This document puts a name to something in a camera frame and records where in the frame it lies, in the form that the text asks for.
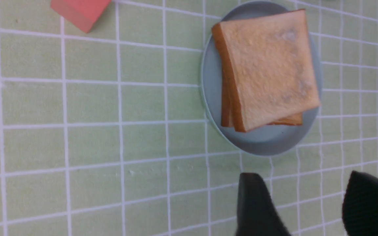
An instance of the plate rim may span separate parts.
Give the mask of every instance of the plate rim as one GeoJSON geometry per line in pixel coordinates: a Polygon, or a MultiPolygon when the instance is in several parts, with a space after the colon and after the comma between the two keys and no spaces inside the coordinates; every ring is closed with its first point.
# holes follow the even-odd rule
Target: plate rim
{"type": "MultiPolygon", "coordinates": [[[[287,9],[285,6],[282,6],[280,4],[277,4],[277,3],[273,3],[273,2],[267,2],[267,1],[257,1],[257,0],[252,0],[252,1],[248,1],[248,2],[244,2],[240,5],[237,5],[236,7],[234,7],[233,9],[231,9],[229,12],[227,12],[221,19],[219,22],[222,22],[222,20],[227,16],[229,15],[233,10],[237,9],[238,7],[240,6],[243,6],[243,5],[246,5],[246,4],[250,4],[250,3],[266,3],[266,4],[273,4],[273,5],[277,5],[277,6],[280,6],[280,7],[283,7],[284,9],[286,9],[287,11],[289,11],[289,9],[287,9]]],[[[312,129],[313,125],[314,125],[314,122],[316,122],[316,117],[318,115],[318,113],[313,117],[313,120],[312,120],[312,124],[310,125],[310,127],[307,129],[307,132],[305,134],[305,136],[303,136],[294,146],[292,146],[291,148],[283,151],[283,152],[280,152],[278,154],[273,154],[273,155],[260,155],[260,154],[255,154],[255,153],[250,153],[250,152],[247,152],[247,151],[244,151],[243,149],[239,148],[238,146],[236,146],[233,142],[231,142],[223,133],[222,131],[219,129],[218,125],[216,124],[215,120],[213,119],[212,117],[212,114],[210,112],[210,109],[208,107],[208,104],[207,104],[207,100],[206,100],[206,96],[205,96],[205,89],[204,89],[204,62],[205,62],[205,56],[206,56],[206,52],[207,52],[207,48],[208,48],[208,45],[209,43],[211,42],[213,36],[212,34],[208,37],[208,40],[205,42],[204,44],[204,48],[203,48],[203,52],[202,52],[202,60],[201,60],[201,69],[200,69],[200,90],[201,90],[201,97],[202,97],[202,103],[204,105],[204,108],[205,108],[205,113],[207,115],[207,118],[209,120],[210,123],[212,123],[214,129],[221,135],[221,137],[223,137],[228,143],[230,143],[233,147],[235,147],[236,149],[238,149],[239,151],[242,151],[242,152],[245,152],[245,153],[248,153],[248,154],[251,154],[251,155],[255,155],[255,156],[258,156],[258,157],[272,157],[272,156],[277,156],[277,155],[281,155],[281,154],[284,154],[290,150],[292,150],[293,148],[295,148],[310,132],[310,130],[312,129]]],[[[312,43],[312,46],[316,49],[316,45],[314,44],[314,41],[312,40],[312,37],[310,35],[310,32],[309,32],[309,38],[311,40],[311,43],[312,43]]],[[[319,68],[320,70],[317,71],[317,73],[320,75],[321,77],[321,84],[322,84],[322,90],[323,90],[323,74],[322,74],[322,70],[321,70],[321,59],[320,59],[320,56],[317,55],[317,58],[318,58],[318,64],[319,64],[319,68]]],[[[319,97],[321,99],[321,96],[322,96],[322,93],[323,92],[320,92],[319,91],[319,97]]]]}

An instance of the plate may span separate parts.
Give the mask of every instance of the plate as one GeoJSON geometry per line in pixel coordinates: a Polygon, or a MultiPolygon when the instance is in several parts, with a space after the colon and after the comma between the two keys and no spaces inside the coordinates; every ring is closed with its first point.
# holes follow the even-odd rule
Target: plate
{"type": "MultiPolygon", "coordinates": [[[[256,18],[266,15],[275,15],[287,12],[288,9],[271,2],[252,1],[241,4],[231,10],[222,21],[256,18]]],[[[313,67],[319,90],[322,96],[322,70],[316,46],[310,37],[310,48],[313,57],[313,67]]],[[[216,50],[214,39],[209,38],[204,49],[201,64],[201,95],[207,116],[214,127],[225,139],[237,148],[253,155],[278,155],[295,147],[311,129],[318,109],[311,109],[303,113],[303,125],[264,126],[248,133],[239,133],[234,128],[221,126],[221,59],[216,50]]]]}

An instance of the red block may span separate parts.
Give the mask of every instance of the red block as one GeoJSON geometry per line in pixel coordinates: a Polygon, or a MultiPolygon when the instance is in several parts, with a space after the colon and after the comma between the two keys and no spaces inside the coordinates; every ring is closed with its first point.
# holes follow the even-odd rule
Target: red block
{"type": "Polygon", "coordinates": [[[111,0],[52,0],[51,8],[88,33],[111,0]]]}

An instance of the bread slice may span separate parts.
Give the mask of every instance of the bread slice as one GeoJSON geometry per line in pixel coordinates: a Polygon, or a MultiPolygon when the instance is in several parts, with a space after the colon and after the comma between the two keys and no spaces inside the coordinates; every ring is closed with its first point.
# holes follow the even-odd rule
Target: bread slice
{"type": "Polygon", "coordinates": [[[212,33],[236,131],[320,106],[304,9],[223,21],[212,33]]]}
{"type": "MultiPolygon", "coordinates": [[[[231,99],[228,94],[227,78],[222,73],[222,99],[221,99],[221,126],[233,127],[233,115],[231,114],[231,99]]],[[[290,115],[273,121],[267,125],[300,126],[303,124],[303,113],[290,115]]]]}

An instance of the grid pattern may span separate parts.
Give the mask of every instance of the grid pattern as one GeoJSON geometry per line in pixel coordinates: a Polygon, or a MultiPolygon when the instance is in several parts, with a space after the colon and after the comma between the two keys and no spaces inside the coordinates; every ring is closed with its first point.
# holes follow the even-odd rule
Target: grid pattern
{"type": "Polygon", "coordinates": [[[227,144],[198,92],[209,29],[242,2],[117,0],[85,35],[48,0],[0,1],[0,235],[229,235],[240,171],[293,235],[345,235],[349,174],[378,176],[378,1],[273,0],[306,8],[325,81],[272,158],[227,144]]]}

